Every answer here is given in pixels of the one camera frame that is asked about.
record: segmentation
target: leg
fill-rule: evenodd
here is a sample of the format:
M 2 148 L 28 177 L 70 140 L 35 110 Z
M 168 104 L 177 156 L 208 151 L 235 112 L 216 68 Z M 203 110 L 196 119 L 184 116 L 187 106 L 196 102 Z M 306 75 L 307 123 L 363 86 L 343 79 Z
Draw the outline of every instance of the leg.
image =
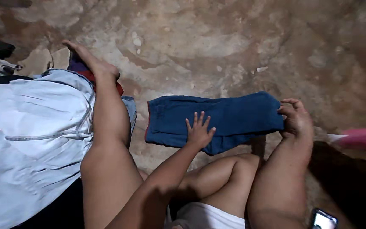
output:
M 306 211 L 305 174 L 309 146 L 283 140 L 255 178 L 248 199 L 253 228 L 302 228 Z
M 244 218 L 245 206 L 259 157 L 239 154 L 193 170 L 179 186 L 180 198 L 200 200 L 231 215 Z
M 116 67 L 95 58 L 80 44 L 64 43 L 96 77 L 94 140 L 81 163 L 81 178 L 85 228 L 105 228 L 143 182 L 126 147 L 129 116 L 115 86 Z

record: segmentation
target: smartphone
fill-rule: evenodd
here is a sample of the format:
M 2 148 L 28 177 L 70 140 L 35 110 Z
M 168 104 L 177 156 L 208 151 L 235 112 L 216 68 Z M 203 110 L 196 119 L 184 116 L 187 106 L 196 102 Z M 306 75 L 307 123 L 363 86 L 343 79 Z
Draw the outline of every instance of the smartphone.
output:
M 312 213 L 311 229 L 336 229 L 338 220 L 336 217 L 315 208 Z

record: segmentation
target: skin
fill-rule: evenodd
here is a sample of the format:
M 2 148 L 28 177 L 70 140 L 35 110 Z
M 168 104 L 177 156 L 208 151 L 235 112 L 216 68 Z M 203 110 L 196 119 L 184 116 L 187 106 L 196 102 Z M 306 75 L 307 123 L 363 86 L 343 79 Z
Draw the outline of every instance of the skin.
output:
M 119 71 L 94 57 L 84 46 L 65 40 L 96 78 L 94 140 L 81 164 L 85 227 L 163 228 L 171 199 L 198 201 L 244 218 L 252 228 L 301 228 L 306 211 L 304 175 L 311 155 L 313 127 L 296 99 L 285 99 L 282 142 L 256 174 L 259 157 L 252 154 L 218 159 L 186 173 L 196 154 L 216 129 L 207 132 L 211 117 L 186 119 L 187 144 L 149 176 L 137 169 L 128 151 L 130 122 L 117 90 Z

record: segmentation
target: pink object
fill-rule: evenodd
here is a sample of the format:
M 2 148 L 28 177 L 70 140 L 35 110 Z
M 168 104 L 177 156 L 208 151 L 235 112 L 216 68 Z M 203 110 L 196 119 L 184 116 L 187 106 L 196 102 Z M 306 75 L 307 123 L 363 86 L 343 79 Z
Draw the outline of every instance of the pink object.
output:
M 346 149 L 366 150 L 366 129 L 346 130 L 343 135 L 333 135 L 335 143 Z

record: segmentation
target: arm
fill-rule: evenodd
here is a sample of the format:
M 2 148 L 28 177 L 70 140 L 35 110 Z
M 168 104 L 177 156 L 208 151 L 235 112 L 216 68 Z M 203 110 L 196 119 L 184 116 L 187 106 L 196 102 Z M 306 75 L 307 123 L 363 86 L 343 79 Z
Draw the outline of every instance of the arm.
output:
M 285 99 L 283 139 L 257 174 L 249 198 L 248 216 L 256 229 L 302 229 L 306 211 L 305 174 L 313 147 L 313 125 L 303 104 Z
M 185 175 L 196 154 L 206 147 L 216 129 L 207 133 L 210 116 L 203 123 L 204 112 L 197 118 L 191 128 L 186 119 L 188 130 L 187 143 L 175 154 L 159 165 L 135 191 L 120 213 L 107 228 L 162 228 L 166 207 Z

